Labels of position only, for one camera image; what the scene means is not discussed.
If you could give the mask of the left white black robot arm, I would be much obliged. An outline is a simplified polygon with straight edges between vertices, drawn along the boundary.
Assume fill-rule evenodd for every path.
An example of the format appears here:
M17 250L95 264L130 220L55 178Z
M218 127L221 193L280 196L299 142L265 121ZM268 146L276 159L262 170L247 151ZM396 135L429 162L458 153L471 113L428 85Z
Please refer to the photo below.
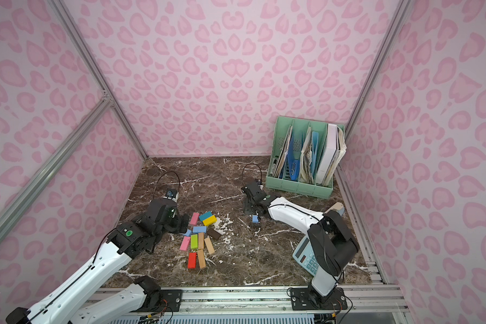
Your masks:
M144 213L109 232L96 253L63 284L30 308L18 307L7 323L109 323L131 311L151 314L169 310L161 288L143 276L120 293L86 308L85 302L116 272L143 252L153 253L166 233L183 234L188 218L176 198L152 200Z

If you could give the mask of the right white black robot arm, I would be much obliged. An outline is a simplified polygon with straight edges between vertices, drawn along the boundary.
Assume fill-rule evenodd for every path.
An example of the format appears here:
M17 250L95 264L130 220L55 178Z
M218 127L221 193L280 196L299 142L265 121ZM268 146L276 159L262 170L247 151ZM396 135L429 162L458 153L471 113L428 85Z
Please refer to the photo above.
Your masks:
M359 243L334 209L325 213L296 205L284 197L267 194L257 181L242 187L244 206L252 215L282 222L308 236L317 262L317 272L309 289L312 296L328 298L338 278L359 252Z

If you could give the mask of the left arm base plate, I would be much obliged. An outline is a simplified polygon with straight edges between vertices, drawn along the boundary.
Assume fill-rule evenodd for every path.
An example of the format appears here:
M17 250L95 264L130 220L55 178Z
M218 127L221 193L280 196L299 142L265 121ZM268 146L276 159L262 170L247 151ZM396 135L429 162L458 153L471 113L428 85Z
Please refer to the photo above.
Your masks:
M148 295L144 309L150 313L159 313L164 308L166 312L179 312L184 291L181 289L160 289Z

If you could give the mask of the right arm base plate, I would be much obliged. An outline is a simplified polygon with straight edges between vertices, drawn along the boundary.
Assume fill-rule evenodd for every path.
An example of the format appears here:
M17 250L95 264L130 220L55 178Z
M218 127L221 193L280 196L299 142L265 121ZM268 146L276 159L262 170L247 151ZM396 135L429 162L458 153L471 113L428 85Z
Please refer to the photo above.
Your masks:
M344 290L340 287L334 288L327 296L320 296L312 288L289 288L286 293L294 311L340 312L348 309Z

